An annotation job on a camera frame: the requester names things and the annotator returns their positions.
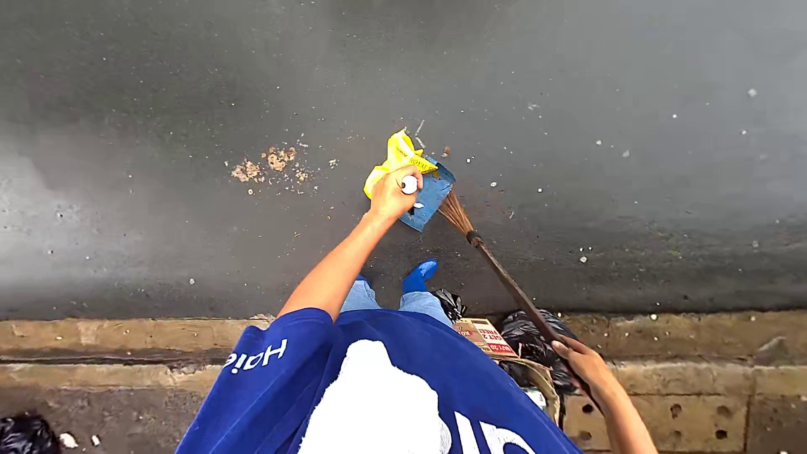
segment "dirt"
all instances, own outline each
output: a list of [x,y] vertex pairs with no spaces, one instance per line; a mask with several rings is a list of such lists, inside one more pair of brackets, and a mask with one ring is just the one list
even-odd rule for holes
[[269,168],[277,171],[282,172],[283,169],[289,164],[289,162],[295,160],[295,156],[297,155],[297,150],[295,147],[289,148],[288,151],[280,150],[277,151],[274,147],[269,148],[269,153],[261,154],[261,158],[266,158],[266,161],[269,163]]
[[242,164],[236,166],[231,175],[239,179],[242,183],[247,183],[250,179],[255,183],[259,183],[264,181],[264,177],[261,173],[261,167],[258,164],[245,159]]

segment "white print on shirt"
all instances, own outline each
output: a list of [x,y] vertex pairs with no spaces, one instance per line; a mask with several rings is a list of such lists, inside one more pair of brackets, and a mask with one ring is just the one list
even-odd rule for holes
[[[451,432],[440,418],[439,396],[423,378],[391,363],[380,341],[352,343],[338,377],[314,408],[299,446],[299,454],[447,454]],[[479,454],[471,421],[454,411],[458,451]],[[504,454],[515,444],[527,454],[535,451],[513,431],[477,421],[491,454]]]
[[283,352],[286,351],[286,342],[288,340],[289,339],[283,339],[282,341],[280,341],[280,348],[272,350],[272,346],[270,345],[266,349],[266,352],[262,351],[261,353],[258,353],[255,356],[250,356],[249,359],[247,359],[246,353],[241,353],[240,356],[235,352],[230,353],[230,356],[227,358],[227,361],[224,362],[224,367],[226,368],[227,366],[232,364],[236,360],[236,358],[238,359],[238,362],[236,362],[236,364],[232,366],[232,369],[230,369],[230,373],[238,373],[241,366],[244,366],[245,371],[255,368],[258,365],[258,363],[261,362],[261,358],[263,358],[263,364],[261,364],[261,366],[262,367],[266,366],[269,363],[270,356],[277,355],[278,359],[283,357]]

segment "blue shoe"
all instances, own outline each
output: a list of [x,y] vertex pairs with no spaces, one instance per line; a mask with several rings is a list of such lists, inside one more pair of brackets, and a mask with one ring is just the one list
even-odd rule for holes
[[412,292],[428,292],[426,281],[437,271],[437,260],[428,259],[418,265],[403,278],[403,294]]

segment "yellow plastic bag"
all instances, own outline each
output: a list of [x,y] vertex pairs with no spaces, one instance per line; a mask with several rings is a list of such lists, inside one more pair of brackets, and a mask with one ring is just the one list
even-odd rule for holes
[[422,149],[415,149],[412,139],[406,135],[406,128],[403,128],[390,136],[390,140],[387,141],[387,160],[382,165],[374,167],[370,172],[370,176],[364,182],[364,193],[372,199],[373,186],[376,182],[385,174],[409,164],[417,166],[417,170],[420,170],[421,174],[437,170],[437,166],[423,158]]

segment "hand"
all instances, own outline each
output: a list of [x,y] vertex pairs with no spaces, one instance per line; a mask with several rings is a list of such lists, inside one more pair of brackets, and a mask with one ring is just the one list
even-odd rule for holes
[[602,397],[607,397],[615,391],[622,390],[617,378],[611,373],[611,369],[603,361],[602,357],[586,344],[561,335],[563,342],[552,342],[552,349],[555,353],[569,361],[569,365],[575,373],[580,376],[592,388],[592,398],[602,402]]
[[383,176],[373,185],[373,199],[370,202],[369,214],[384,221],[395,221],[415,204],[417,192],[404,194],[401,180],[407,175],[417,179],[417,189],[423,189],[423,175],[415,166],[405,166]]

